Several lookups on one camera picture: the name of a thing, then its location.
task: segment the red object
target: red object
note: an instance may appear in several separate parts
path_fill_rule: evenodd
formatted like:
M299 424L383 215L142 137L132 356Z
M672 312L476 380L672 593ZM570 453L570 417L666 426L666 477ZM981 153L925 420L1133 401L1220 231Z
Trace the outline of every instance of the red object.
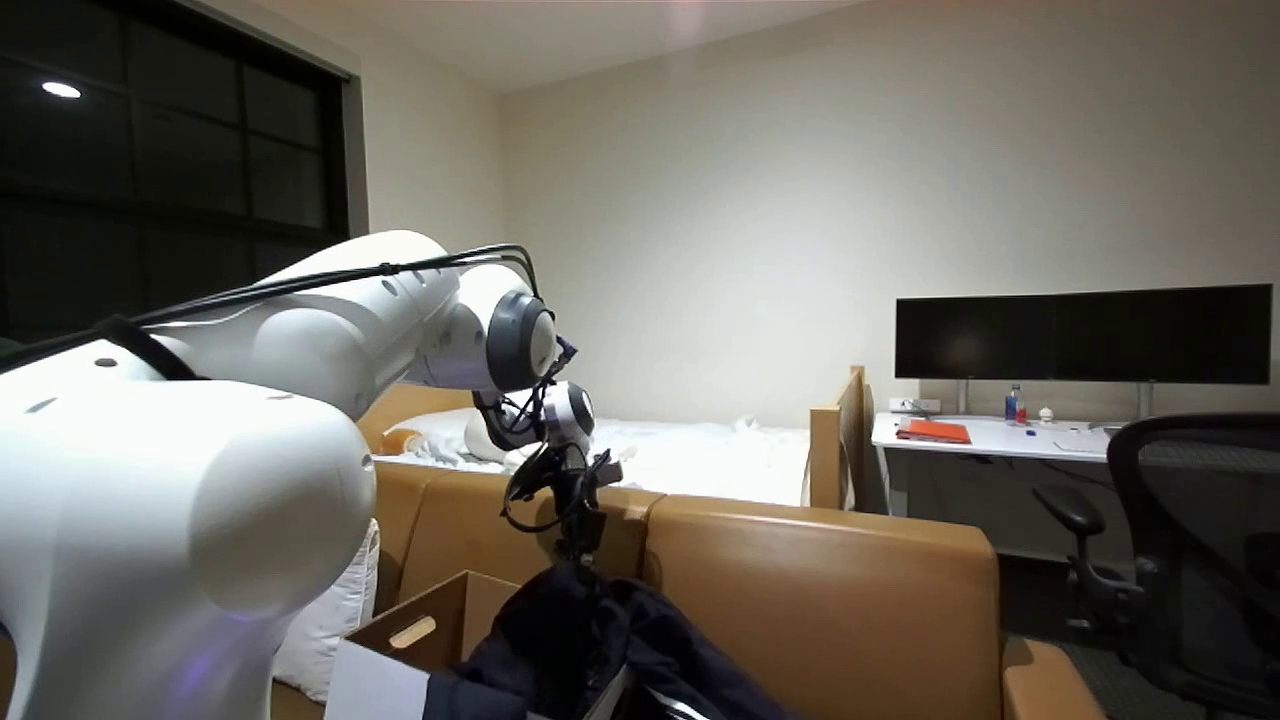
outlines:
M937 444L966 444L964 424L938 424L938 420L912 420L895 426L898 441L937 441Z

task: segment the white wall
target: white wall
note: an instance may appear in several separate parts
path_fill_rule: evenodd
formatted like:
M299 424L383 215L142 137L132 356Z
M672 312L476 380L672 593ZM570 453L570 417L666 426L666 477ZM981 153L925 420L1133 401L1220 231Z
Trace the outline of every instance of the white wall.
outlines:
M503 238L496 97L371 32L345 0L196 0L345 74L362 97L367 222L415 226L449 249Z
M509 219L595 405L799 424L852 359L882 401L904 286L1280 281L1277 47L1273 0L855 2L503 98ZM1133 389L1025 383L1079 394ZM1280 393L1156 393L1217 405Z

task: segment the ceiling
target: ceiling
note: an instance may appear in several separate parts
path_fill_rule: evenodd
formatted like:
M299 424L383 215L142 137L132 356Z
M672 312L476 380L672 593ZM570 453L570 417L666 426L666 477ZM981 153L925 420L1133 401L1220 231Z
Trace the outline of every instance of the ceiling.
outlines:
M858 0L358 0L358 21L492 93L797 24Z

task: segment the black cable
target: black cable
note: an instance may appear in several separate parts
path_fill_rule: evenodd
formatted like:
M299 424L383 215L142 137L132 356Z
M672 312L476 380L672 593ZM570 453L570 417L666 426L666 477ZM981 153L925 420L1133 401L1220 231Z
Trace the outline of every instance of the black cable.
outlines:
M308 292L308 286L326 286L326 282L347 282L347 281L367 281L367 276L471 268L471 264L492 264L492 259L521 264L523 281L528 281L528 292L539 298L534 268L530 268L528 249L523 242L492 242L492 249L449 251L449 254L411 259L411 264L371 264L371 268L287 276L287 281L276 281L276 282L240 282L240 286L196 295L196 298L167 303L167 307L156 307L156 312L119 317L114 323L137 323L137 329L167 323L167 321L189 321L189 317L205 317L205 312L220 312L220 307L240 307L240 303L272 298L272 295L296 295L296 292ZM47 340L35 340L35 343L5 346L0 352L0 371L30 363L39 356L56 356L62 346L77 346L77 343L89 343L89 340L100 340L100 334L105 334L100 329L79 329L79 330L47 334Z
M240 303L272 298L272 295L296 295L296 292L308 292L308 286L326 286L326 282L347 282L347 281L367 281L367 276L471 268L471 264L492 264L492 259L521 264L523 276L528 276L528 292L539 298L528 249L496 242L496 249L476 249L476 251L429 254L429 259L411 259L411 264L371 264L371 268L287 276L287 281L276 281L276 282L240 282L240 286L226 286L226 292L214 292L214 295L196 295L196 298L184 298L184 303L167 303L167 307L142 312L142 317L137 317L137 323L162 323L162 321L205 317L205 312L220 312L220 307L240 307Z

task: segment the black fabric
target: black fabric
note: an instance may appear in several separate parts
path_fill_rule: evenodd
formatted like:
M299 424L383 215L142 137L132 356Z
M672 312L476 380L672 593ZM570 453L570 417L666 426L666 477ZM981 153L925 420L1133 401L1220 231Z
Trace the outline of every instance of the black fabric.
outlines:
M599 581L578 563L530 577L456 676L521 695L528 712L574 720L618 669L632 671L632 692L615 712L628 720L674 714L665 698L709 720L783 714L674 602L643 585Z

